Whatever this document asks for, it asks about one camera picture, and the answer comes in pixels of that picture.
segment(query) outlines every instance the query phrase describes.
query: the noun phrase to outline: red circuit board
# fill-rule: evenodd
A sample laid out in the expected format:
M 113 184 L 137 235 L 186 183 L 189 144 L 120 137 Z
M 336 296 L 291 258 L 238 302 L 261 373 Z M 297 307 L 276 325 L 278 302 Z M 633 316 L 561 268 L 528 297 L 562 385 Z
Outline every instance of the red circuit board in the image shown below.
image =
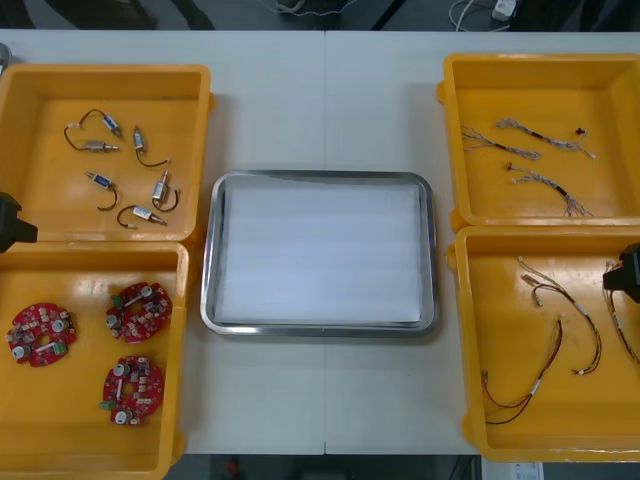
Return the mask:
M 22 310 L 13 320 L 15 328 L 5 339 L 18 363 L 44 367 L 57 362 L 76 340 L 76 330 L 69 312 L 54 303 L 36 303 Z
M 151 295 L 143 296 L 145 288 L 151 289 Z M 136 283 L 111 298 L 114 306 L 107 310 L 107 326 L 115 338 L 127 343 L 143 342 L 169 323 L 172 303 L 159 283 Z
M 111 410 L 113 423 L 139 425 L 158 409 L 163 390 L 162 372 L 148 357 L 122 357 L 107 375 L 100 406 Z

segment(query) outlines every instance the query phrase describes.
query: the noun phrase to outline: white connector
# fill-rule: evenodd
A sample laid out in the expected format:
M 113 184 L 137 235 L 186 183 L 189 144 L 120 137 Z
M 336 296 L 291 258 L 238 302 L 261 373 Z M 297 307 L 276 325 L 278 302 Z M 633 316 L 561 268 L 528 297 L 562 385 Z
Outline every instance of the white connector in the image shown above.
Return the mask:
M 499 22 L 508 22 L 516 9 L 516 0 L 498 0 L 491 16 Z

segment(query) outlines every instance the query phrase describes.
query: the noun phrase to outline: yellow bin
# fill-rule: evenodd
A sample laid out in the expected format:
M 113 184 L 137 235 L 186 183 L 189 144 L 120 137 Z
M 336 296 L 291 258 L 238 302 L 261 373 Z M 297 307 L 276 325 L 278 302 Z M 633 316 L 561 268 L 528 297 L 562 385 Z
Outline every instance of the yellow bin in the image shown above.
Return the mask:
M 608 261 L 640 238 L 640 228 L 468 227 L 448 251 L 457 276 L 458 311 L 467 397 L 464 434 L 497 462 L 640 461 L 640 372 L 624 349 L 602 292 Z M 598 368 L 584 376 L 571 369 L 592 358 L 595 341 L 586 320 L 561 295 L 541 292 L 521 279 L 527 263 L 554 278 L 591 315 L 602 338 Z M 616 308 L 626 336 L 640 348 L 640 306 L 622 293 Z M 528 407 L 498 409 L 483 391 L 509 403 L 527 394 L 552 347 L 554 323 L 564 313 L 564 339 L 555 362 Z
M 451 224 L 640 225 L 640 69 L 636 55 L 456 54 L 444 63 L 437 95 L 449 136 L 455 210 Z M 560 150 L 516 129 L 513 118 L 538 133 L 575 142 L 596 154 Z M 461 129 L 477 129 L 503 145 L 542 154 L 527 160 L 498 148 L 463 142 Z M 553 188 L 528 182 L 507 165 L 530 169 L 559 184 L 593 217 L 565 216 Z
M 64 306 L 78 339 L 47 367 L 0 355 L 0 478 L 161 479 L 182 454 L 178 434 L 189 253 L 177 243 L 38 243 L 0 255 L 0 328 L 23 308 Z M 126 344 L 105 326 L 110 295 L 159 282 L 173 301 L 171 322 L 146 342 Z M 147 355 L 162 370 L 162 406 L 143 425 L 118 426 L 98 408 L 107 373 L 121 356 Z
M 0 82 L 0 191 L 21 205 L 21 218 L 39 227 L 39 241 L 176 241 L 193 246 L 204 238 L 198 223 L 207 122 L 214 106 L 209 70 L 201 65 L 16 65 Z M 92 109 L 112 116 L 124 141 L 90 116 L 82 130 L 69 130 L 75 143 L 102 140 L 120 147 L 111 153 L 74 150 L 63 131 Z M 138 163 L 133 130 L 138 125 L 148 144 L 147 163 L 167 157 L 168 165 Z M 169 185 L 181 192 L 178 207 L 158 212 L 151 195 L 164 169 Z M 111 192 L 93 184 L 85 172 L 115 183 Z M 173 196 L 167 206 L 173 202 Z M 127 205 L 151 209 L 168 223 L 152 224 L 123 214 L 137 228 L 118 225 Z

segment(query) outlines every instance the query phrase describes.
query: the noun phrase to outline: tray rim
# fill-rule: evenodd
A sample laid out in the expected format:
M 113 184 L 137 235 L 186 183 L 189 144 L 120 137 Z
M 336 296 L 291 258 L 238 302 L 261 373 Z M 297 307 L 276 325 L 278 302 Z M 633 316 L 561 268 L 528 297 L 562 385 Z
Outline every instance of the tray rim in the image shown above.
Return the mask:
M 433 299 L 433 316 L 430 319 L 421 319 L 414 327 L 400 328 L 393 326 L 372 327 L 372 326 L 327 326 L 327 325 L 233 325 L 228 326 L 217 323 L 215 314 L 210 312 L 209 286 L 212 277 L 217 271 L 218 259 L 216 258 L 216 246 L 219 242 L 218 236 L 221 230 L 221 211 L 219 197 L 224 193 L 225 183 L 228 178 L 235 176 L 267 176 L 272 178 L 292 179 L 292 178 L 325 178 L 325 179 L 354 179 L 354 180 L 404 180 L 407 183 L 415 184 L 419 187 L 420 200 L 422 206 L 421 225 L 422 255 L 425 260 L 425 252 L 428 254 L 428 261 L 423 261 L 421 265 L 422 274 L 427 268 L 431 272 L 430 293 Z M 432 332 L 439 324 L 439 300 L 437 287 L 436 270 L 436 234 L 433 207 L 433 192 L 425 179 L 409 172 L 369 172 L 369 171 L 348 171 L 348 170 L 231 170 L 223 174 L 213 186 L 211 195 L 211 209 L 209 212 L 209 228 L 207 230 L 207 241 L 204 251 L 204 263 L 202 267 L 202 289 L 200 296 L 200 314 L 205 325 L 219 334 L 226 335 L 281 335 L 297 337 L 421 337 Z
M 640 448 L 636 450 L 614 450 L 607 448 L 497 448 L 488 442 L 485 423 L 480 365 L 480 353 L 477 342 L 476 318 L 471 292 L 469 256 L 467 240 L 470 237 L 503 235 L 520 237 L 549 236 L 619 236 L 640 235 L 640 228 L 622 226 L 603 227 L 558 227 L 558 226 L 470 226 L 463 228 L 455 242 L 447 249 L 447 261 L 455 274 L 458 304 L 460 342 L 462 346 L 462 365 L 467 411 L 461 420 L 463 434 L 483 457 L 494 462 L 638 462 Z
M 208 139 L 208 120 L 209 114 L 215 108 L 215 97 L 211 93 L 211 71 L 200 64 L 16 64 L 11 65 L 3 73 L 0 82 L 0 121 L 5 114 L 5 103 L 13 84 L 16 82 L 16 75 L 24 75 L 25 73 L 58 73 L 58 74 L 85 74 L 85 73 L 197 73 L 200 75 L 201 84 L 198 88 L 197 99 L 198 106 L 195 114 L 195 129 L 193 131 L 194 140 L 204 139 L 204 141 L 196 141 L 193 144 L 193 152 L 190 161 L 195 162 L 193 175 L 190 177 L 190 184 L 185 185 L 183 190 L 190 186 L 197 185 L 198 188 L 202 184 L 204 163 L 206 161 L 206 144 Z M 39 234 L 42 241 L 45 242 L 65 242 L 65 241 L 101 241 L 101 242 L 130 242 L 130 241 L 153 241 L 153 242 L 182 242 L 192 244 L 197 242 L 194 237 L 198 234 L 198 204 L 200 195 L 190 195 L 189 198 L 181 198 L 181 202 L 188 202 L 186 209 L 184 228 L 173 233 L 159 232 L 139 232 L 137 230 L 127 231 L 85 231 L 85 232 L 65 232 L 64 229 L 58 231 L 40 231 Z
M 15 244 L 3 255 L 16 253 L 35 254 L 55 254 L 59 252 L 175 252 L 176 261 L 176 292 L 174 294 L 173 311 L 171 315 L 170 329 L 173 335 L 167 339 L 167 365 L 164 375 L 164 397 L 161 412 L 161 424 L 159 433 L 159 445 L 157 451 L 157 463 L 152 470 L 140 471 L 78 471 L 69 470 L 63 472 L 65 478 L 70 480 L 92 480 L 102 478 L 119 479 L 161 479 L 169 471 L 171 465 L 177 462 L 184 450 L 184 437 L 178 427 L 180 395 L 181 395 L 181 371 L 182 371 L 182 351 L 184 346 L 184 335 L 187 323 L 187 305 L 189 301 L 189 278 L 190 278 L 190 254 L 185 246 L 177 242 L 38 242 L 32 244 Z M 29 455 L 30 461 L 37 461 L 38 457 L 46 455 Z M 16 472 L 0 470 L 0 478 L 14 478 L 16 475 L 25 475 L 25 478 L 42 477 L 51 475 L 53 472 Z
M 500 217 L 477 215 L 471 208 L 469 182 L 467 180 L 464 146 L 460 136 L 460 114 L 456 96 L 456 82 L 453 66 L 458 62 L 510 63 L 526 61 L 535 63 L 593 62 L 615 63 L 629 62 L 640 68 L 640 55 L 634 53 L 452 53 L 445 57 L 443 64 L 444 80 L 436 88 L 436 96 L 445 110 L 449 163 L 453 188 L 454 207 L 450 215 L 451 227 L 458 232 L 466 226 L 634 226 L 640 225 L 638 216 L 615 217 L 559 217 L 559 216 L 520 216 Z

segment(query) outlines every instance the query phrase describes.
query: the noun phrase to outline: white table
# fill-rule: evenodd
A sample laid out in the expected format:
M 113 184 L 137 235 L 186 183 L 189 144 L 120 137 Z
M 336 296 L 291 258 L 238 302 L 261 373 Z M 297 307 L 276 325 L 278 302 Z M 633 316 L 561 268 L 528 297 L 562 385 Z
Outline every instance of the white table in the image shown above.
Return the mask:
M 473 453 L 453 275 L 442 108 L 452 52 L 640 52 L 640 34 L 0 31 L 37 63 L 202 63 L 218 97 L 203 203 L 231 168 L 411 171 L 434 190 L 441 327 L 422 340 L 229 338 L 194 295 L 181 424 L 188 453 Z

